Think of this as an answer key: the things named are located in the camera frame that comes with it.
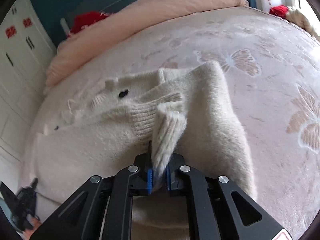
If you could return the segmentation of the cream knit sweater black hearts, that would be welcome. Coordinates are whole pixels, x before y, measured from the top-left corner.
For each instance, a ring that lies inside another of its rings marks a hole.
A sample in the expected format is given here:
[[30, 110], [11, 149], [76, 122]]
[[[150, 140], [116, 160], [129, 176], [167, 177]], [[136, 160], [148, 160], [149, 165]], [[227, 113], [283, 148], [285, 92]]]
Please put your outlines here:
[[152, 196], [133, 203], [133, 239], [187, 239], [182, 198], [159, 191], [174, 152], [205, 176], [257, 197], [246, 133], [217, 62], [107, 78], [88, 68], [52, 88], [25, 146], [20, 185], [39, 180], [41, 219], [90, 176], [115, 175], [151, 150]]

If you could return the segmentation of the red and cream clothes pile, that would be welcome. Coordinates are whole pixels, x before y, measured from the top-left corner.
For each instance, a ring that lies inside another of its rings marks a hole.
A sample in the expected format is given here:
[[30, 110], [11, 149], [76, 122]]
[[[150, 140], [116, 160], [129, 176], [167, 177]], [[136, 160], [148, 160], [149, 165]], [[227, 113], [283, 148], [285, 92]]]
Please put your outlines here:
[[311, 25], [310, 21], [306, 16], [301, 13], [298, 9], [291, 6], [279, 5], [276, 7], [271, 7], [269, 13], [274, 16], [278, 16], [287, 20], [288, 22], [294, 23], [300, 28], [304, 29], [311, 36], [313, 36], [317, 41], [319, 41], [319, 35], [315, 31], [314, 27]]

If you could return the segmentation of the pink folded duvet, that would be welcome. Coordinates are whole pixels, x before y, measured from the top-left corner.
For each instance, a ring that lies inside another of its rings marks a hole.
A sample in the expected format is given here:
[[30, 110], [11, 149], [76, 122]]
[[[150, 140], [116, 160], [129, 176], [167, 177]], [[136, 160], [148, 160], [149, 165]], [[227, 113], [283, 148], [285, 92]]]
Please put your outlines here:
[[247, 0], [137, 0], [60, 43], [46, 72], [44, 94], [77, 69], [116, 44], [164, 21], [231, 7], [247, 7]]

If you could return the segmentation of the white panelled wardrobe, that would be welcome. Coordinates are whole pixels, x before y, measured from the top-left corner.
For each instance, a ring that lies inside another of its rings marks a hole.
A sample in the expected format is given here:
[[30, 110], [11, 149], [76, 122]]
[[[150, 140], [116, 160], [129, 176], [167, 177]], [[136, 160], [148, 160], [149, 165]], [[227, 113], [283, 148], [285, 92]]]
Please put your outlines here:
[[16, 0], [1, 22], [1, 181], [12, 190], [55, 54], [31, 0]]

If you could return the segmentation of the red cloth at headboard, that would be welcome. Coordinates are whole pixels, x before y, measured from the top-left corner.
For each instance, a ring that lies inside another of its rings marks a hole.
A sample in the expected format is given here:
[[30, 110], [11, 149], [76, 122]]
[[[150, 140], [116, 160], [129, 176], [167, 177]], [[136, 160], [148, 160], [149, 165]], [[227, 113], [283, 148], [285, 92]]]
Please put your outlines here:
[[83, 29], [89, 27], [90, 25], [93, 25], [99, 21], [102, 21], [110, 17], [111, 15], [112, 14], [108, 14], [105, 12], [96, 12], [96, 11], [91, 11], [85, 14], [77, 15], [74, 19], [73, 26], [71, 27], [70, 31], [67, 34], [67, 37], [69, 38], [81, 32]]

